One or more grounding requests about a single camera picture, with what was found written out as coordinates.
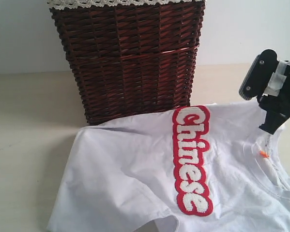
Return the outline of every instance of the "table surface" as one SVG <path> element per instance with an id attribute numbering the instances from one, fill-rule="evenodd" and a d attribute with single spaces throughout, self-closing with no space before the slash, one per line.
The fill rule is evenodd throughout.
<path id="1" fill-rule="evenodd" d="M 198 66 L 191 103 L 241 101 L 248 68 Z M 71 72 L 0 75 L 0 232 L 46 231 L 83 114 Z M 290 120 L 279 151 L 290 175 Z M 138 230 L 155 231 L 153 223 Z"/>

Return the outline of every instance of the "lace trim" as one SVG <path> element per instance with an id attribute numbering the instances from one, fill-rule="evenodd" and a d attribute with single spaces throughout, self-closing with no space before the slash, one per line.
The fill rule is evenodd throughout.
<path id="1" fill-rule="evenodd" d="M 168 4 L 169 2 L 192 2 L 193 0 L 47 0 L 49 8 L 63 10 L 64 8 L 75 9 L 78 7 L 91 7 L 91 6 L 117 6 L 120 5 L 155 5 L 157 3 Z"/>

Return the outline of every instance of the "orange tag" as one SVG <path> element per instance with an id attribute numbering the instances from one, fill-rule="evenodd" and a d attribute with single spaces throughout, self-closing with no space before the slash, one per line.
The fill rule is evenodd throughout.
<path id="1" fill-rule="evenodd" d="M 260 151 L 260 155 L 262 155 L 264 158 L 269 158 L 269 155 L 264 151 Z"/>

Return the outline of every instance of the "wicker basket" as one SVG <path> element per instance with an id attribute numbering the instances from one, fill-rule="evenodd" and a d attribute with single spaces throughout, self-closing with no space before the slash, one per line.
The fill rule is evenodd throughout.
<path id="1" fill-rule="evenodd" d="M 90 125 L 190 104 L 205 2 L 51 8 Z"/>

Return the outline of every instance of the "white t-shirt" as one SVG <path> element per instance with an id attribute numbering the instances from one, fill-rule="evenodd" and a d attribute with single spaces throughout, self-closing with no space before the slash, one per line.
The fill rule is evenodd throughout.
<path id="1" fill-rule="evenodd" d="M 290 232 L 290 178 L 254 101 L 186 107 L 81 129 L 52 232 Z"/>

